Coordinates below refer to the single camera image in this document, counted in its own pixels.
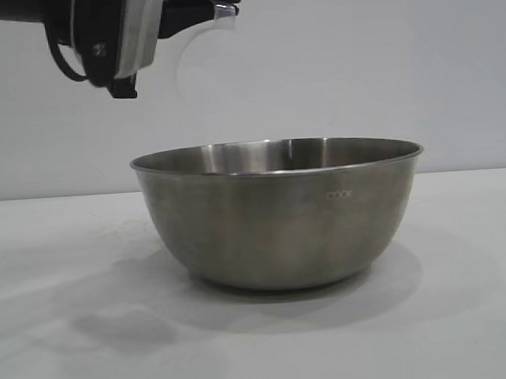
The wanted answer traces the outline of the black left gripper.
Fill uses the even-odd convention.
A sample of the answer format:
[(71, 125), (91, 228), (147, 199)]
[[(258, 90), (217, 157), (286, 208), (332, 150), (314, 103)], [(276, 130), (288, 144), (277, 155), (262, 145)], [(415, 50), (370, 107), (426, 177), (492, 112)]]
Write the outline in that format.
[[(124, 72), (122, 58), (127, 52), (124, 33), (135, 19), (130, 9), (137, 4), (137, 0), (45, 0), (48, 47), (63, 75), (73, 82), (105, 88), (114, 99), (135, 98), (136, 72)], [(171, 38), (214, 17), (213, 3), (166, 6), (161, 13), (160, 37)]]

